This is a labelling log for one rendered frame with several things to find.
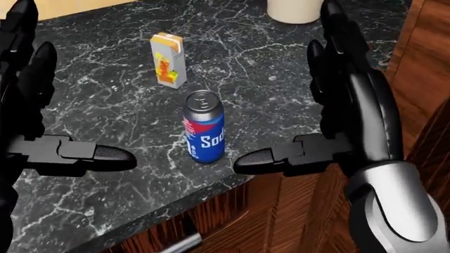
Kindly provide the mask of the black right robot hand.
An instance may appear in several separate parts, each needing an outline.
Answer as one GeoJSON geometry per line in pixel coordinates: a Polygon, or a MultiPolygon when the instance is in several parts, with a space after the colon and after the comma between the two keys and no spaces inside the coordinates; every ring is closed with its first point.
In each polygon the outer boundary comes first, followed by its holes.
{"type": "Polygon", "coordinates": [[[311,94],[323,107],[321,132],[243,155],[233,164],[235,173],[300,176],[338,164],[353,176],[393,174],[404,166],[397,104],[384,74],[366,58],[369,47],[359,26],[338,0],[324,0],[320,15],[326,43],[311,41],[307,61],[311,94]]]}

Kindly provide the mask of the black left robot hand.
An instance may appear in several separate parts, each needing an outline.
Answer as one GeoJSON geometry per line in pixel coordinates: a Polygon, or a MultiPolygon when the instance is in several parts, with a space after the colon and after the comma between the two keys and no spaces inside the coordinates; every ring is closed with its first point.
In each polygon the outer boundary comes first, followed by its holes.
{"type": "Polygon", "coordinates": [[[0,253],[13,238],[13,185],[25,169],[42,176],[85,175],[136,167],[124,149],[45,134],[42,110],[51,102],[57,53],[50,42],[33,47],[38,10],[34,0],[16,0],[0,19],[0,253]]]}

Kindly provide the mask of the white cylindrical container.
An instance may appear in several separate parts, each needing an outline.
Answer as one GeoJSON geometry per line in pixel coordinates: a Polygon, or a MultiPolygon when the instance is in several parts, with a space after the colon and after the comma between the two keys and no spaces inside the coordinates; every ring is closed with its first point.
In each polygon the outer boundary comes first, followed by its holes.
{"type": "Polygon", "coordinates": [[[267,14],[279,22],[303,25],[320,18],[324,0],[267,0],[267,14]]]}

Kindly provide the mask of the orange juice carton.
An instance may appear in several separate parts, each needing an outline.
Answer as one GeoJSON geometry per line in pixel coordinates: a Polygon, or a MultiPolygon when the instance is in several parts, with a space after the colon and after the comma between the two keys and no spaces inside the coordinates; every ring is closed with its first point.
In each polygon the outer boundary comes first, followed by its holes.
{"type": "Polygon", "coordinates": [[[173,89],[187,80],[183,38],[160,32],[150,39],[158,84],[173,89]]]}

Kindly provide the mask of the blue soda can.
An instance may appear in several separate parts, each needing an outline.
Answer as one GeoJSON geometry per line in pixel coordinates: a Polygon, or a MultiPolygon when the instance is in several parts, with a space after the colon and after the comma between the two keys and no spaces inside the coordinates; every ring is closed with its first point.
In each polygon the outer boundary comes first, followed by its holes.
{"type": "Polygon", "coordinates": [[[224,107],[217,94],[197,90],[189,94],[183,108],[183,123],[189,155],[209,164],[224,155],[224,107]]]}

